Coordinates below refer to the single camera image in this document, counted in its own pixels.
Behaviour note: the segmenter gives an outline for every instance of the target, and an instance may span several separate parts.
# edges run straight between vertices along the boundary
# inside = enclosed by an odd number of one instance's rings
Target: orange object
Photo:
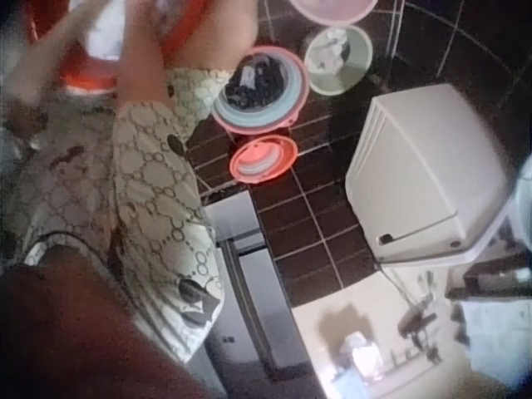
[[[285,135],[248,139],[231,158],[231,175],[242,183],[258,184],[275,179],[292,167],[298,146]]]
[[[166,61],[198,26],[212,0],[189,0],[183,17],[161,43]],[[30,42],[36,42],[68,12],[69,0],[26,0],[25,13]],[[60,72],[66,86],[86,91],[112,91],[116,86],[116,62],[90,57],[80,43],[66,56]]]

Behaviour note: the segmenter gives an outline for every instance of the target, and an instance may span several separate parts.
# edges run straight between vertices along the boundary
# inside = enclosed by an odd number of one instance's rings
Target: white plastic bag
[[[376,343],[368,341],[361,332],[348,335],[340,353],[349,356],[365,383],[378,381],[383,377],[383,360]]]

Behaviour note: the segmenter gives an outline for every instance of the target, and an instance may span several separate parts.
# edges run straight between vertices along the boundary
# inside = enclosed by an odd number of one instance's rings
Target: chain pattern fabric
[[[188,362],[218,317],[224,290],[185,144],[231,75],[169,71],[175,109],[131,103],[114,127],[112,116],[79,111],[54,122],[52,109],[45,145],[27,162],[7,208],[2,244],[8,239],[14,250],[4,261],[38,266],[53,246],[77,248],[127,296],[136,326]]]

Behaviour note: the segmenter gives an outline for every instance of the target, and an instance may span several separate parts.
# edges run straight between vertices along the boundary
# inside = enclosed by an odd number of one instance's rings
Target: black tile wall
[[[521,85],[512,90],[501,113],[494,121],[495,128],[509,158],[520,168],[532,149],[532,95]]]
[[[331,266],[325,245],[317,244],[303,252],[288,256],[277,261],[277,269],[287,282]]]
[[[409,0],[384,78],[393,91],[453,84],[519,166],[530,153],[530,32],[529,0]]]
[[[375,273],[373,255],[369,248],[336,262],[336,267],[346,285],[358,283]]]
[[[292,174],[287,173],[274,181],[251,187],[255,208],[258,211],[274,207],[301,196],[298,183]]]
[[[421,7],[447,21],[455,21],[460,11],[461,0],[410,0],[409,4]]]
[[[402,4],[380,0],[357,24],[374,46],[367,78],[340,97],[310,94],[287,133],[302,153],[293,169],[249,187],[293,306],[374,272],[343,179],[371,99],[382,92],[379,78],[392,91],[450,82],[493,125],[516,165],[530,152],[532,2],[410,0],[401,15]],[[300,16],[289,1],[260,0],[259,44],[273,42],[301,55],[305,38],[318,29],[323,27]],[[189,143],[207,202],[245,189],[232,185],[227,169],[225,155],[233,146],[233,137],[212,118]]]
[[[442,77],[464,92],[490,118],[512,82],[511,74],[467,37],[457,33]]]
[[[288,300],[293,307],[303,305],[335,293],[341,289],[333,267],[322,268],[285,284]]]
[[[327,144],[300,156],[289,175],[251,189],[292,306],[373,273],[368,257],[356,256],[371,252],[347,202],[345,172],[335,173],[337,155],[332,147]],[[342,147],[350,149],[351,159],[355,145]]]
[[[532,2],[465,0],[460,27],[515,71],[532,47]]]
[[[416,67],[436,74],[451,35],[449,25],[417,8],[405,7],[397,54]]]

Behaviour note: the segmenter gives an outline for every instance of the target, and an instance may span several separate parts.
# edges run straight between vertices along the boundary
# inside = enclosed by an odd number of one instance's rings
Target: person
[[[66,15],[2,88],[4,132],[27,144],[44,128],[46,143],[25,153],[2,220],[0,358],[21,397],[204,397],[182,365],[224,290],[186,142],[253,46],[258,0],[212,0],[168,65],[156,1],[125,3],[112,130],[42,111],[107,0]]]

